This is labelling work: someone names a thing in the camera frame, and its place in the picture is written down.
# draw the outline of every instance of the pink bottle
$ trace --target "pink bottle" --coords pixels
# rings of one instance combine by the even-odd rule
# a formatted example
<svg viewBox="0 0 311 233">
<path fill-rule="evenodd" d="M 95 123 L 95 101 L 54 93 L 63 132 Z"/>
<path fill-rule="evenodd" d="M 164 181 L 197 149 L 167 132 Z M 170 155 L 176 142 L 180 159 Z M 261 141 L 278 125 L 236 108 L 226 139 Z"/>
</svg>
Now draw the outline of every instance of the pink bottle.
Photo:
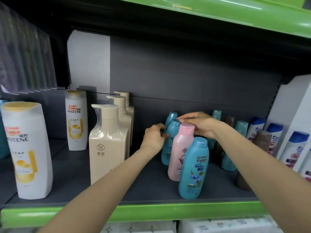
<svg viewBox="0 0 311 233">
<path fill-rule="evenodd" d="M 194 125 L 182 123 L 173 140 L 171 158 L 169 160 L 169 178 L 173 181 L 180 180 L 181 168 L 184 163 L 185 153 L 194 140 Z"/>
</svg>

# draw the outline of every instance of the teal bottle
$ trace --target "teal bottle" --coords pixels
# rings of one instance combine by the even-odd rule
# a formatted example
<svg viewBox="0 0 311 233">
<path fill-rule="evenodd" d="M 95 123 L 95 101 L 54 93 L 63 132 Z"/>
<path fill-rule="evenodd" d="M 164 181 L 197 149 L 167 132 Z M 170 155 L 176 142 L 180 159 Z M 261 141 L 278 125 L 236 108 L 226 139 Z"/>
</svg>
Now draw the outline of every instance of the teal bottle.
<svg viewBox="0 0 311 233">
<path fill-rule="evenodd" d="M 212 117 L 214 119 L 217 119 L 217 120 L 220 121 L 220 119 L 221 119 L 221 110 L 214 110 L 213 114 L 212 114 Z M 212 138 L 208 138 L 207 141 L 208 141 L 208 148 L 212 150 L 214 148 L 216 140 L 212 139 Z"/>
<path fill-rule="evenodd" d="M 8 99 L 0 98 L 0 105 L 5 102 L 9 102 Z M 10 155 L 9 144 L 7 143 L 7 138 L 5 134 L 5 129 L 2 122 L 2 115 L 0 112 L 0 159 L 6 158 Z"/>
<path fill-rule="evenodd" d="M 209 159 L 207 140 L 195 137 L 189 146 L 179 181 L 179 194 L 186 200 L 196 199 L 202 189 Z"/>
<path fill-rule="evenodd" d="M 166 133 L 170 134 L 170 137 L 164 141 L 164 145 L 161 153 L 161 160 L 164 165 L 169 165 L 171 158 L 173 140 L 179 131 L 180 121 L 178 119 L 172 119 L 171 123 L 167 127 Z"/>
<path fill-rule="evenodd" d="M 171 123 L 171 121 L 173 119 L 177 118 L 177 113 L 176 112 L 170 112 L 169 116 L 167 117 L 166 121 L 165 121 L 165 126 L 166 128 L 168 128 L 169 124 Z"/>
<path fill-rule="evenodd" d="M 235 130 L 237 130 L 237 132 L 240 133 L 243 137 L 246 137 L 247 127 L 248 122 L 238 121 L 236 123 Z M 231 159 L 228 157 L 228 155 L 225 152 L 222 152 L 221 156 L 222 156 L 221 167 L 226 171 L 230 172 L 235 171 L 236 167 L 231 161 Z"/>
</svg>

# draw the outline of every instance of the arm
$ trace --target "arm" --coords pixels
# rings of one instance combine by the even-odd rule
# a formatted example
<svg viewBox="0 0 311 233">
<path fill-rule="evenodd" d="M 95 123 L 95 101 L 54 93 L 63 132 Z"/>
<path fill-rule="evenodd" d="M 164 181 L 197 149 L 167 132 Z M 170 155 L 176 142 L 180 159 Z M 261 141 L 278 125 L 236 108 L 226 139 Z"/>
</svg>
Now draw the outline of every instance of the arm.
<svg viewBox="0 0 311 233">
<path fill-rule="evenodd" d="M 39 233 L 99 233 L 144 166 L 161 150 L 169 134 L 163 124 L 145 131 L 142 145 L 129 159 L 84 190 Z"/>
<path fill-rule="evenodd" d="M 196 134 L 215 138 L 285 233 L 311 229 L 311 185 L 229 125 L 199 112 L 179 117 Z"/>
</svg>

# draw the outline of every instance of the hand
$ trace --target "hand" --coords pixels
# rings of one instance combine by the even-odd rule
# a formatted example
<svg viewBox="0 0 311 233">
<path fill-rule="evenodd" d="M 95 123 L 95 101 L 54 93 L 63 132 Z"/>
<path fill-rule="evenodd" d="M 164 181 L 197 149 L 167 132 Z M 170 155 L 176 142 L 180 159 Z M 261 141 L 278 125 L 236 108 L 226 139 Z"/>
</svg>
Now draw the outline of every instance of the hand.
<svg viewBox="0 0 311 233">
<path fill-rule="evenodd" d="M 190 123 L 195 125 L 194 134 L 209 138 L 215 138 L 215 133 L 212 129 L 213 125 L 218 122 L 212 116 L 204 112 L 188 113 L 178 117 L 181 123 Z"/>
<path fill-rule="evenodd" d="M 160 132 L 160 129 L 166 130 L 166 126 L 162 123 L 159 123 L 157 125 L 153 125 L 150 128 L 147 128 L 145 130 L 144 139 L 142 140 L 140 148 L 151 148 L 154 152 L 154 155 L 159 153 L 163 147 L 164 140 L 170 136 L 168 133 L 163 134 Z"/>
</svg>

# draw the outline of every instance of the forearm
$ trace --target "forearm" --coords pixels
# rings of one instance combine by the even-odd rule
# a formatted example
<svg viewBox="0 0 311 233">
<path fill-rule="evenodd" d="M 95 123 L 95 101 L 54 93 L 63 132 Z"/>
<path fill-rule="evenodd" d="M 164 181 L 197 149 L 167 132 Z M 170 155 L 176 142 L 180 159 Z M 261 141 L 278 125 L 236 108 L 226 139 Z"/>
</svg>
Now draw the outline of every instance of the forearm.
<svg viewBox="0 0 311 233">
<path fill-rule="evenodd" d="M 308 232 L 311 185 L 230 126 L 220 122 L 214 132 L 216 140 L 283 231 Z"/>
<path fill-rule="evenodd" d="M 152 153 L 139 149 L 67 204 L 40 233 L 99 233 Z"/>
</svg>

